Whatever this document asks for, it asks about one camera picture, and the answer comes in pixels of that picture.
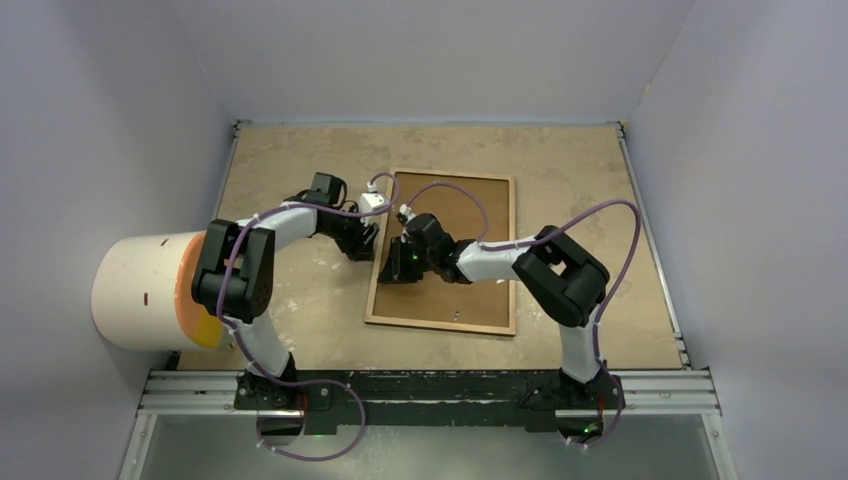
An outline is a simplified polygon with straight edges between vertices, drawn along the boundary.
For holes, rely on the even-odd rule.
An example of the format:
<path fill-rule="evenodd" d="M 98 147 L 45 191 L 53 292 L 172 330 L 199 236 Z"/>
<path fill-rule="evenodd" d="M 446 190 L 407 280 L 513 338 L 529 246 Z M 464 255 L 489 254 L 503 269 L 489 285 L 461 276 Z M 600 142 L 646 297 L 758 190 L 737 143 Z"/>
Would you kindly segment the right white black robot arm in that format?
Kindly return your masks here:
<path fill-rule="evenodd" d="M 610 281 L 608 269 L 556 227 L 534 237 L 485 242 L 455 239 L 430 213 L 397 215 L 402 232 L 391 238 L 380 284 L 412 284 L 428 272 L 450 284 L 518 281 L 558 324 L 564 399 L 584 407 L 601 391 L 597 332 Z"/>

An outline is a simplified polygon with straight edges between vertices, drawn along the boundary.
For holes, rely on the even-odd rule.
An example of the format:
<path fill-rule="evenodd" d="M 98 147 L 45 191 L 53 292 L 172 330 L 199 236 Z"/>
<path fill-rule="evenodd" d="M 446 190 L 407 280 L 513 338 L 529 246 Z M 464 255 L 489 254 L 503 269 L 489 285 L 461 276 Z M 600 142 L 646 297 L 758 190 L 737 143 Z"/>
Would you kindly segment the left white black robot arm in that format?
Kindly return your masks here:
<path fill-rule="evenodd" d="M 279 206 L 239 221 L 216 219 L 205 232 L 192 299 L 224 326 L 247 361 L 246 377 L 261 380 L 259 395 L 272 408 L 292 405 L 301 384 L 269 312 L 276 254 L 323 235 L 349 260 L 371 261 L 379 231 L 374 219 L 398 199 L 380 192 L 375 179 L 357 200 L 347 193 L 343 179 L 317 173 L 309 188 Z"/>

